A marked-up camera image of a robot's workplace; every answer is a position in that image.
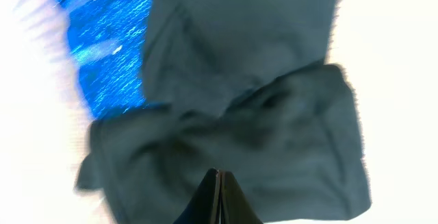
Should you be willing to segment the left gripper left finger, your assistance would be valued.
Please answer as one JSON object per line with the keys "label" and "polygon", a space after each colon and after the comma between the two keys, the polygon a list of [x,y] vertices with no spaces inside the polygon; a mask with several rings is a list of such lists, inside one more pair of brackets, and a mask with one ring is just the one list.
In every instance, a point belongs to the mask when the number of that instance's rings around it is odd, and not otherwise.
{"label": "left gripper left finger", "polygon": [[185,210],[173,224],[219,224],[220,173],[209,169]]}

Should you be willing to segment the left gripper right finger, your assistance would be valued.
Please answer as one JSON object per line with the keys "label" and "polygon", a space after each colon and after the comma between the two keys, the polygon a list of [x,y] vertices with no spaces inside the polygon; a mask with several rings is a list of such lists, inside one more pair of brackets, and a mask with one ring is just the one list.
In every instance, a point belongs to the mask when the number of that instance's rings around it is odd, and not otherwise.
{"label": "left gripper right finger", "polygon": [[220,224],[263,224],[257,217],[234,175],[220,172]]}

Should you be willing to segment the black cloth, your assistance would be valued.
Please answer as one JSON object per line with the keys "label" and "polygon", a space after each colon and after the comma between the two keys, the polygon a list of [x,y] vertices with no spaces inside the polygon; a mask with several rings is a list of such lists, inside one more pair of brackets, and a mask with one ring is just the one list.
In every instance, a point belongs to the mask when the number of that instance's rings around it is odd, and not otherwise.
{"label": "black cloth", "polygon": [[153,103],[221,115],[275,78],[323,61],[336,0],[153,0],[142,87]]}
{"label": "black cloth", "polygon": [[276,79],[219,117],[170,106],[93,122],[76,186],[118,223],[171,223],[209,169],[233,174],[264,222],[350,220],[371,205],[352,92],[335,65]]}

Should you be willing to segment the blue sparkly cloth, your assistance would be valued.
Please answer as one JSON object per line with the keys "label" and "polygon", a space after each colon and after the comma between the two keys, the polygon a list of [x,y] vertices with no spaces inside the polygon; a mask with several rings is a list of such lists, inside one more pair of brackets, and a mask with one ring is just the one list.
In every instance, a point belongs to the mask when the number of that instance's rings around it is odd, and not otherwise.
{"label": "blue sparkly cloth", "polygon": [[94,118],[143,108],[141,48],[153,0],[57,0],[69,16],[70,54]]}

